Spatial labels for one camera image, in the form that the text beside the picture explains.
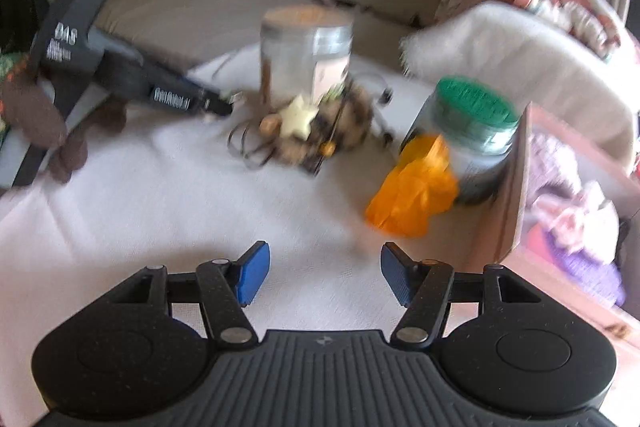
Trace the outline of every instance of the metal screw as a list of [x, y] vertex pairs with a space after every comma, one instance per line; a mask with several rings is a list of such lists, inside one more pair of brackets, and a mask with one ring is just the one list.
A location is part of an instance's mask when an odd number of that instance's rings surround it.
[[420, 344], [429, 338], [429, 333], [422, 328], [407, 327], [398, 330], [396, 338], [408, 344]]
[[229, 344], [244, 344], [252, 337], [251, 331], [246, 328], [226, 328], [220, 333], [220, 338]]

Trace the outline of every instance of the glass jar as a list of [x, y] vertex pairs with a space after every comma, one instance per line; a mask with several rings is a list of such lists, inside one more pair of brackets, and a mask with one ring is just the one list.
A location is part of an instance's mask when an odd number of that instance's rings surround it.
[[418, 134], [440, 134], [458, 179], [460, 203], [494, 194], [504, 174], [519, 117], [487, 87], [464, 77], [445, 77], [418, 113], [402, 147]]
[[321, 6], [270, 10], [260, 29], [263, 103], [279, 108], [301, 94], [318, 105], [342, 87], [351, 55], [353, 17]]

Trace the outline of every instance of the white cloth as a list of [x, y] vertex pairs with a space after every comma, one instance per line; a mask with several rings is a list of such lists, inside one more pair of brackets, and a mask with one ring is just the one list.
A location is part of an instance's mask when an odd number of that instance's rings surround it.
[[411, 75], [428, 84], [452, 74], [476, 78], [519, 111], [537, 103], [630, 171], [638, 76], [605, 64], [536, 17], [487, 2], [409, 36], [401, 47]]
[[[216, 84], [257, 89], [257, 65], [252, 46], [224, 66]], [[199, 76], [208, 80], [216, 67]], [[371, 69], [354, 60], [354, 71]], [[385, 118], [404, 136], [431, 87], [377, 70], [394, 89]], [[363, 85], [382, 91], [364, 77]], [[275, 163], [248, 171], [226, 149], [244, 111], [205, 123], [132, 108], [121, 136], [90, 133], [88, 161], [68, 185], [43, 176], [0, 198], [0, 415], [7, 427], [30, 427], [46, 411], [30, 373], [38, 341], [146, 265], [192, 271], [264, 240], [271, 270], [246, 308], [259, 335], [267, 328], [392, 331], [403, 309], [380, 273], [380, 248], [391, 238], [363, 219], [392, 155], [370, 141], [331, 158], [317, 178]], [[436, 216], [426, 238], [398, 244], [416, 259], [458, 264], [481, 209]], [[193, 307], [177, 311], [195, 322]]]

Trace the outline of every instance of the ribbed black surface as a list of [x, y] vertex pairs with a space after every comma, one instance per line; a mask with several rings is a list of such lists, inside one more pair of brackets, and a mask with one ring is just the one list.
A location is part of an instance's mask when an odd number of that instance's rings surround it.
[[[41, 427], [104, 427], [52, 413]], [[460, 397], [420, 353], [379, 331], [270, 331], [254, 350], [225, 354], [200, 388], [169, 409], [114, 422], [127, 427], [613, 427], [591, 410], [527, 421]]]

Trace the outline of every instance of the orange object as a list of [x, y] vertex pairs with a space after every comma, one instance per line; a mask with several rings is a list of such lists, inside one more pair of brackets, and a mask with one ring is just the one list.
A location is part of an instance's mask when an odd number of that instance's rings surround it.
[[377, 229], [420, 237], [427, 233], [429, 217], [449, 210], [457, 197], [458, 181], [444, 139], [421, 135], [404, 147], [365, 216]]

